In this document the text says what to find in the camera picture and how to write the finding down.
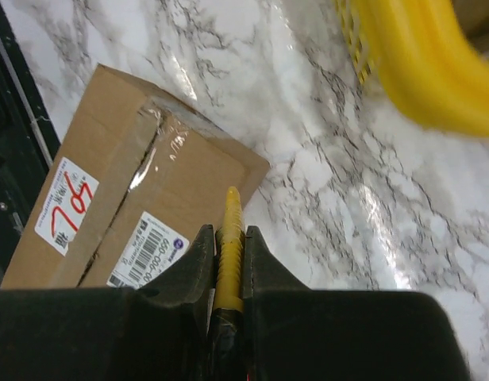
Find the yellow utility knife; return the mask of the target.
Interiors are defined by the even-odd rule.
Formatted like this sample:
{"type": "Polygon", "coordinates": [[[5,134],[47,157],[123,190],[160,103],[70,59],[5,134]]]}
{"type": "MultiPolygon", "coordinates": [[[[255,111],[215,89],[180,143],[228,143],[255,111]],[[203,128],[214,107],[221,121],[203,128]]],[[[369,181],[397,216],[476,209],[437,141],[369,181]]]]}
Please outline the yellow utility knife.
{"type": "Polygon", "coordinates": [[[208,378],[246,380],[241,348],[244,310],[241,265],[245,239],[241,196],[236,187],[227,190],[216,244],[218,269],[208,332],[208,378]]]}

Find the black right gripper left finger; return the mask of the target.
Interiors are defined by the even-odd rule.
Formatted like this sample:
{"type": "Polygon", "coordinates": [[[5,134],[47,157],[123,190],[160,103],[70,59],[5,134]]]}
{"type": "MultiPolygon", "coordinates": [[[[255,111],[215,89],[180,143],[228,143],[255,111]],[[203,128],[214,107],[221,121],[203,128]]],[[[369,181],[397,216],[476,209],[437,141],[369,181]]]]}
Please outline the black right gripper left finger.
{"type": "Polygon", "coordinates": [[[144,287],[0,291],[0,380],[204,380],[214,229],[144,287]]]}

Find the brown cardboard express box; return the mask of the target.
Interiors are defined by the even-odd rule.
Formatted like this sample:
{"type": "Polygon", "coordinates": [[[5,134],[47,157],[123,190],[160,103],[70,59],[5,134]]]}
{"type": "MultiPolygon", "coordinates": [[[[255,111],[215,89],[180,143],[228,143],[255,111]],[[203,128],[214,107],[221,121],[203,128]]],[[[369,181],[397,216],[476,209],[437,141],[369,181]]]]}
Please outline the brown cardboard express box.
{"type": "Polygon", "coordinates": [[[157,85],[98,65],[1,287],[142,287],[222,224],[230,187],[248,202],[269,167],[157,85]]]}

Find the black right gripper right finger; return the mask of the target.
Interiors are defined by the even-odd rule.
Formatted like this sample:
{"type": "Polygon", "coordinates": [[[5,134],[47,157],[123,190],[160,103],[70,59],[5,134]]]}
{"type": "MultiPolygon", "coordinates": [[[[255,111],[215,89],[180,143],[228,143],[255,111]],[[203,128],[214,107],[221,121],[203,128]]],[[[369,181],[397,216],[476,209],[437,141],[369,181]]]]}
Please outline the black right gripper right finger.
{"type": "Polygon", "coordinates": [[[251,380],[468,380],[441,305],[417,291],[312,290],[249,226],[244,339],[251,380]]]}

